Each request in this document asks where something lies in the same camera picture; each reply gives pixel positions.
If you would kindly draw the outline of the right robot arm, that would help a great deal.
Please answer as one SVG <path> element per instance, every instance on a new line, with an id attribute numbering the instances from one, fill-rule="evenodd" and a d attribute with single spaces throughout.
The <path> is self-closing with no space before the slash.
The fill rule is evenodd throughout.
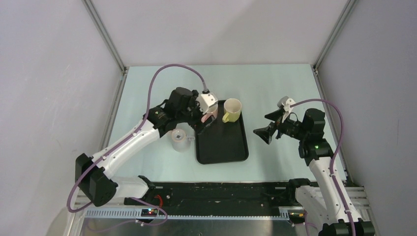
<path id="1" fill-rule="evenodd" d="M 317 191 L 306 178 L 291 179 L 286 187 L 289 204 L 301 204 L 306 211 L 305 223 L 313 224 L 320 236 L 373 236 L 371 221 L 363 219 L 348 196 L 348 192 L 332 161 L 334 152 L 324 136 L 325 113 L 310 108 L 302 121 L 284 119 L 280 109 L 265 116 L 271 123 L 253 132 L 267 144 L 274 133 L 299 141 L 300 158 L 316 179 Z"/>

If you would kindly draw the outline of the clear glass mug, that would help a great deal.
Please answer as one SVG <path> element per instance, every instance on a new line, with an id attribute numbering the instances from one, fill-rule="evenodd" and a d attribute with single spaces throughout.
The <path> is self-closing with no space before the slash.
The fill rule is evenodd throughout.
<path id="1" fill-rule="evenodd" d="M 174 129 L 171 132 L 171 144 L 175 151 L 185 152 L 191 147 L 191 142 L 195 140 L 194 136 L 187 135 L 183 129 Z"/>

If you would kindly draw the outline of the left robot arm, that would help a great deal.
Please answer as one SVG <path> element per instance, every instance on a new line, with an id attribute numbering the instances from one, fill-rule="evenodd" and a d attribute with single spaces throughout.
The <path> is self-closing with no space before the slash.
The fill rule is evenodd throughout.
<path id="1" fill-rule="evenodd" d="M 142 120 L 122 138 L 92 156 L 81 154 L 75 161 L 75 186 L 90 204 L 101 207 L 113 198 L 135 197 L 142 204 L 155 200 L 152 182 L 146 177 L 116 177 L 118 169 L 141 149 L 187 123 L 201 134 L 214 122 L 209 110 L 218 104 L 212 92 L 177 87 L 168 99 L 150 108 Z"/>

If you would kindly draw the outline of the yellow mug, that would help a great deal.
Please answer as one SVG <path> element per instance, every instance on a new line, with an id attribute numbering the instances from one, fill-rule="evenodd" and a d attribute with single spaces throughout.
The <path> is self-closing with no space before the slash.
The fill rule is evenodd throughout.
<path id="1" fill-rule="evenodd" d="M 236 122 L 242 110 L 242 104 L 238 99 L 229 98 L 224 102 L 224 115 L 222 117 L 223 123 Z"/>

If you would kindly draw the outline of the pink mug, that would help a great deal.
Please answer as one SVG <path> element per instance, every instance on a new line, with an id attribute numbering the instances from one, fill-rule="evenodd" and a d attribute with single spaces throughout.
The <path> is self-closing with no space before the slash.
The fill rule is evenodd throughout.
<path id="1" fill-rule="evenodd" d="M 214 119 L 217 119 L 218 114 L 218 105 L 214 105 L 210 107 L 205 115 L 201 118 L 201 122 L 205 122 L 208 118 L 213 117 Z"/>

